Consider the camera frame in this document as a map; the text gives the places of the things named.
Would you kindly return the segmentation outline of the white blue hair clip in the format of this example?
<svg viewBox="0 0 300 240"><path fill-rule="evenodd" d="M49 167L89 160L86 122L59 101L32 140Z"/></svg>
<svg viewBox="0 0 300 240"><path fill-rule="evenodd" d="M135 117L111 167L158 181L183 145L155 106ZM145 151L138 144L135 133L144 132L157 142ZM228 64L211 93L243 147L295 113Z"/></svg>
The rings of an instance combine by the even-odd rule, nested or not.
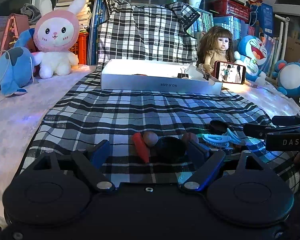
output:
<svg viewBox="0 0 300 240"><path fill-rule="evenodd" d="M228 147L232 139L228 135L213 135L213 134L204 134L202 138L208 144L220 148Z"/></svg>
<svg viewBox="0 0 300 240"><path fill-rule="evenodd" d="M233 133L229 128L227 128L226 133L224 134L228 137L230 137L230 143L238 146L245 146L245 140L239 138L235 133Z"/></svg>

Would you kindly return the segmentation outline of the brown nut ball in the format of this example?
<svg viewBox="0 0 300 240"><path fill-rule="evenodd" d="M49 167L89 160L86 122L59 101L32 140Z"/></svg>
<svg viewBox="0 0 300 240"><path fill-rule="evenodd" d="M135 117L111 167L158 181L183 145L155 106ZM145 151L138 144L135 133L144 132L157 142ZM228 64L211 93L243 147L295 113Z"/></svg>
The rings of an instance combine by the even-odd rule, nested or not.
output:
<svg viewBox="0 0 300 240"><path fill-rule="evenodd" d="M199 142L199 139L198 139L197 135L194 134L194 133L190 133L190 132L184 133L183 136L182 136L182 138L181 138L181 140L182 140L184 143L186 143L186 144L188 144L188 142L189 142L190 140L192 140L192 141L194 141L194 142L196 142L196 143Z"/></svg>
<svg viewBox="0 0 300 240"><path fill-rule="evenodd" d="M149 147L153 147L158 142L158 136L154 132L145 131L143 133L143 141Z"/></svg>

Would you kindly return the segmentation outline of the black round cap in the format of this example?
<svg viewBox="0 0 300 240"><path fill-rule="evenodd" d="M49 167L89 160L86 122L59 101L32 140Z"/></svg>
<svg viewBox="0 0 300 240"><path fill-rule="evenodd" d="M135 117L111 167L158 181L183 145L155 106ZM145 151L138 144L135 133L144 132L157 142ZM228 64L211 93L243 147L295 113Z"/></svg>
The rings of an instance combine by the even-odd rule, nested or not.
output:
<svg viewBox="0 0 300 240"><path fill-rule="evenodd" d="M211 134L222 135L227 132L229 125L220 120L211 120L209 123L209 131Z"/></svg>

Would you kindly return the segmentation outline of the black round lid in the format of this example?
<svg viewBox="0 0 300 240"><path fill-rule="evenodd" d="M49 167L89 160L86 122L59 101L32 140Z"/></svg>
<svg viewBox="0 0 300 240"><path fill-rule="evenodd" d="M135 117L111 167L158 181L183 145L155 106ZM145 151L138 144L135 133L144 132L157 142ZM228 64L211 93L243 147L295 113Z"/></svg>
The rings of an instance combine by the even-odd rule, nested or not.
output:
<svg viewBox="0 0 300 240"><path fill-rule="evenodd" d="M186 153L187 146L179 138L162 137L150 148L152 163L172 164L180 161Z"/></svg>

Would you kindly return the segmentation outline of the large black binder clip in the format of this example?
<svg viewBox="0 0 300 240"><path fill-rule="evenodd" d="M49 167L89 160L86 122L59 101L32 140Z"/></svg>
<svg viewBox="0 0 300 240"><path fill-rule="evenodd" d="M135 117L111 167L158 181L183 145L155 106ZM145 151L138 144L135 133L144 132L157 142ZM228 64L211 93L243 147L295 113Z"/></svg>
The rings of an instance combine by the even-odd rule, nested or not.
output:
<svg viewBox="0 0 300 240"><path fill-rule="evenodd" d="M209 73L205 72L204 69L202 69L202 75L204 79L209 80Z"/></svg>

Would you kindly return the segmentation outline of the small black binder clip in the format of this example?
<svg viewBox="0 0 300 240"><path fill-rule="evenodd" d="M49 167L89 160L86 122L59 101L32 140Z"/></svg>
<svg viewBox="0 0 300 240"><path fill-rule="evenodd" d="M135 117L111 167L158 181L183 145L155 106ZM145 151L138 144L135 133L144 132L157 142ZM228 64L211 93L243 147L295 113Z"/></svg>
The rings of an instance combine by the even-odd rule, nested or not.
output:
<svg viewBox="0 0 300 240"><path fill-rule="evenodd" d="M189 79L188 74L186 73L186 68L180 68L180 72L177 74L179 79Z"/></svg>

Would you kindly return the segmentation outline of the blue doraemon plush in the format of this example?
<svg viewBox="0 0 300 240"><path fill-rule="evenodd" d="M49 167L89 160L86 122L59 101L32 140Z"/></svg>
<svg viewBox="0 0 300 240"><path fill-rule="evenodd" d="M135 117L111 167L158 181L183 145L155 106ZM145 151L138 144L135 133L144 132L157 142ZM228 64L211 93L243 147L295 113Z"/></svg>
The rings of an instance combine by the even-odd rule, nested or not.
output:
<svg viewBox="0 0 300 240"><path fill-rule="evenodd" d="M277 61L272 77L276 78L279 92L289 98L299 98L300 103L300 59L290 63Z"/></svg>
<svg viewBox="0 0 300 240"><path fill-rule="evenodd" d="M246 67L245 77L249 81L263 85L266 74L260 70L267 59L267 50L263 42L251 35L241 39L237 51L234 52L235 63Z"/></svg>

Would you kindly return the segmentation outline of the red cased smartphone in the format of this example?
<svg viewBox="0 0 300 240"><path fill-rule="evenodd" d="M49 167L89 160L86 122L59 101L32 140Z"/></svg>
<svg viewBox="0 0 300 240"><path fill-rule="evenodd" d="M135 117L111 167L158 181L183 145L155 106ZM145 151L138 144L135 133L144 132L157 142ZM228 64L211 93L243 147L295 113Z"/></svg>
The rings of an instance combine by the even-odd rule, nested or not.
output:
<svg viewBox="0 0 300 240"><path fill-rule="evenodd" d="M214 77L223 83L242 85L245 82L246 67L241 64L216 61Z"/></svg>

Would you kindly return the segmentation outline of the white pvc pipe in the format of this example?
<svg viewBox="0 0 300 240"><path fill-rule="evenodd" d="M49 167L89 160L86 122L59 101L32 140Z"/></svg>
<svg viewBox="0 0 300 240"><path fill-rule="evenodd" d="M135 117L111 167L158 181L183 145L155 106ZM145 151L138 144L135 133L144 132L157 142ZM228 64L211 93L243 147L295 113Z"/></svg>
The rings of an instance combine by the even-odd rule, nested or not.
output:
<svg viewBox="0 0 300 240"><path fill-rule="evenodd" d="M273 59L274 63L276 63L279 60L284 60L285 58L285 51L286 51L287 38L288 38L288 28L290 22L289 17L282 17L280 15L275 14L275 18L279 19L281 23L279 29L278 45Z"/></svg>

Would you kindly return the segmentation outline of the brown haired doll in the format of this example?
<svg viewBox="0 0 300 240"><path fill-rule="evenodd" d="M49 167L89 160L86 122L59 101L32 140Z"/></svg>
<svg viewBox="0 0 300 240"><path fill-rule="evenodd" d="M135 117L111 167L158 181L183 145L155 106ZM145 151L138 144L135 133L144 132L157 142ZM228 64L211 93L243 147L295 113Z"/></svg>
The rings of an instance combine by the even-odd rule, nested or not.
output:
<svg viewBox="0 0 300 240"><path fill-rule="evenodd" d="M214 26L199 42L196 67L208 74L214 73L216 61L234 62L232 33L220 26Z"/></svg>

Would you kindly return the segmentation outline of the blue dinosaur plush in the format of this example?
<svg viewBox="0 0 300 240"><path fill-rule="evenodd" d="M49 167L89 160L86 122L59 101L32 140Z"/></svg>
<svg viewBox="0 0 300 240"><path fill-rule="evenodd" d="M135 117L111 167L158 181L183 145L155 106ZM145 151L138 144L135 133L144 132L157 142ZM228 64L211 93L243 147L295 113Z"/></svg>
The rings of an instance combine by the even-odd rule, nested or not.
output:
<svg viewBox="0 0 300 240"><path fill-rule="evenodd" d="M26 48L33 35L34 29L27 29L19 35L13 48L1 51L0 92L5 97L26 94L24 86L34 80L35 59Z"/></svg>

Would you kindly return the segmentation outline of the pink white bunny plush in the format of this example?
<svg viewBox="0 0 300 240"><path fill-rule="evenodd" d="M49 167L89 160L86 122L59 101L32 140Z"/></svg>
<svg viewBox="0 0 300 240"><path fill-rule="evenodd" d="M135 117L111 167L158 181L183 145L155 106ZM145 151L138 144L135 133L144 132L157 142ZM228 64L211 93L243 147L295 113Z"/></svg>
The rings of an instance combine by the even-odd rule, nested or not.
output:
<svg viewBox="0 0 300 240"><path fill-rule="evenodd" d="M49 79L55 74L68 75L79 64L78 56L69 50L77 42L79 21L70 11L53 10L51 0L44 0L39 10L41 18L33 35L39 50L34 55L35 65L40 67L39 76Z"/></svg>

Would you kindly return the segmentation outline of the red plastic basket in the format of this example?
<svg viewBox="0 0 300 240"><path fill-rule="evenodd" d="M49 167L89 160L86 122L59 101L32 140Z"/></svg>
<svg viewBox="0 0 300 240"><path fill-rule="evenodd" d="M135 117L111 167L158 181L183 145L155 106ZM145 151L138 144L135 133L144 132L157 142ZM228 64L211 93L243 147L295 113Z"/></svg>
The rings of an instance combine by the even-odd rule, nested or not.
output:
<svg viewBox="0 0 300 240"><path fill-rule="evenodd" d="M231 0L214 0L212 8L216 16L234 16L245 23L250 21L250 9Z"/></svg>

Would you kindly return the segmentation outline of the pink handbag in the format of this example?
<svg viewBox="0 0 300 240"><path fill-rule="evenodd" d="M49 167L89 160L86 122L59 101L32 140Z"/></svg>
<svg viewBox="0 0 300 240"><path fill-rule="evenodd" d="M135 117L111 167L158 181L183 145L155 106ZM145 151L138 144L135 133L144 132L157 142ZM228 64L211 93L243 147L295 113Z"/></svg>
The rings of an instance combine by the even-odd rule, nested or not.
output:
<svg viewBox="0 0 300 240"><path fill-rule="evenodd" d="M29 29L28 17L21 14L10 14L1 39L0 51L12 48L19 35Z"/></svg>

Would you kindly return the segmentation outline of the stack of books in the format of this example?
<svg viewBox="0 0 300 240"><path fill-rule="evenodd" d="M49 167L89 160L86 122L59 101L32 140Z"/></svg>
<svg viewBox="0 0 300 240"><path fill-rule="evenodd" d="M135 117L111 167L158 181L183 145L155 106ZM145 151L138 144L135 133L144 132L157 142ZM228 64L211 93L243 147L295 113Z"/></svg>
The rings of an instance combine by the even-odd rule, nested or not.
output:
<svg viewBox="0 0 300 240"><path fill-rule="evenodd" d="M66 10L76 15L79 21L80 31L90 28L92 17L91 3L94 0L58 0L53 10Z"/></svg>

